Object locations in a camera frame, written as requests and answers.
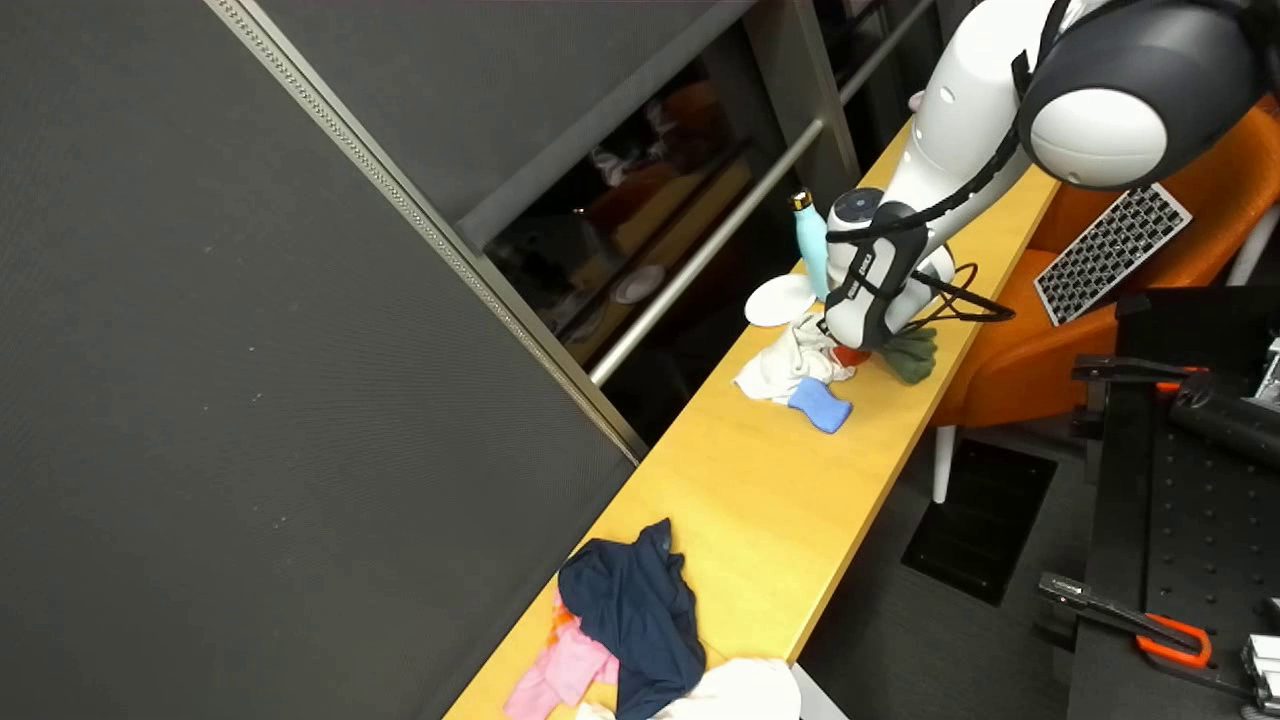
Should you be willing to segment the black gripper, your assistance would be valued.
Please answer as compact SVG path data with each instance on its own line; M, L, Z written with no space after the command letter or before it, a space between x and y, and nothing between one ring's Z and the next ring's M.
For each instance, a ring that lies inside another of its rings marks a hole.
M823 334L860 353L889 346L956 275L954 254L928 243L912 210L877 190L834 200L823 250Z

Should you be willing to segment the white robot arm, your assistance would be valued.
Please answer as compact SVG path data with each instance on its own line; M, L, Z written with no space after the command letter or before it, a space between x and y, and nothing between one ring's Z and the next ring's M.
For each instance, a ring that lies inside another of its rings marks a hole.
M1030 164L1099 194L1181 174L1278 87L1278 49L1278 0L975 0L881 200L830 218L823 334L889 346L922 264Z

